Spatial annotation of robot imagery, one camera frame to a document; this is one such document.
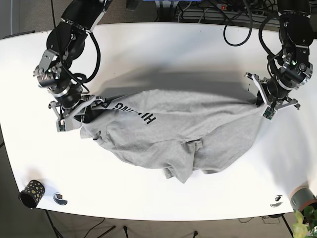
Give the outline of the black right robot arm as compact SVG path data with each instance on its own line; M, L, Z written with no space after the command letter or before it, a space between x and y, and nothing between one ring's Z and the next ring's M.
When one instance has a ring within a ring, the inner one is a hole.
M104 97L90 95L85 85L96 77L100 68L101 51L93 29L109 4L108 0L73 0L63 12L60 23L53 25L47 48L33 72L39 87L46 88L55 99L49 108L57 116L59 132L80 128L81 122L90 119L93 111L105 102ZM70 71L73 61L81 56L87 37L92 39L97 52L96 66L89 77Z

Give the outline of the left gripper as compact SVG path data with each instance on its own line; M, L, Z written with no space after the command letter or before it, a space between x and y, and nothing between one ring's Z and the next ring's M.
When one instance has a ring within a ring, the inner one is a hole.
M269 83L273 83L272 79L263 78L260 79L258 75L246 72L245 76L253 81L256 88L258 89L257 104L264 105L263 117L272 120L277 111L285 109L287 107L294 106L297 110L300 109L301 105L296 99L291 99L288 96L278 98L278 94L275 96L269 91Z

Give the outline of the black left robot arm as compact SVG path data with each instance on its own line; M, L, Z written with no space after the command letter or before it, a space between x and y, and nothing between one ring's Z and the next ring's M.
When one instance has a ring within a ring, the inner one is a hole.
M278 110L294 106L300 108L289 93L306 84L312 77L313 65L309 62L310 45L315 33L310 23L311 6L308 0L279 0L277 12L267 16L261 23L258 37L267 53L269 78L259 78L247 72L258 89L257 105L264 105L263 117L272 119ZM263 40L263 29L272 19L279 21L281 50L274 54Z

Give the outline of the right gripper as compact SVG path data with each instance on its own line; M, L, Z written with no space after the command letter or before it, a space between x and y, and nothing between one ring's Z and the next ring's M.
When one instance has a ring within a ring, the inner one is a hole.
M72 108L67 109L61 103L51 101L49 109L52 109L57 116L55 122L57 132L68 132L79 129L82 126L81 120L85 115L85 122L91 122L103 113L106 109L106 99L101 96L82 96L79 102Z

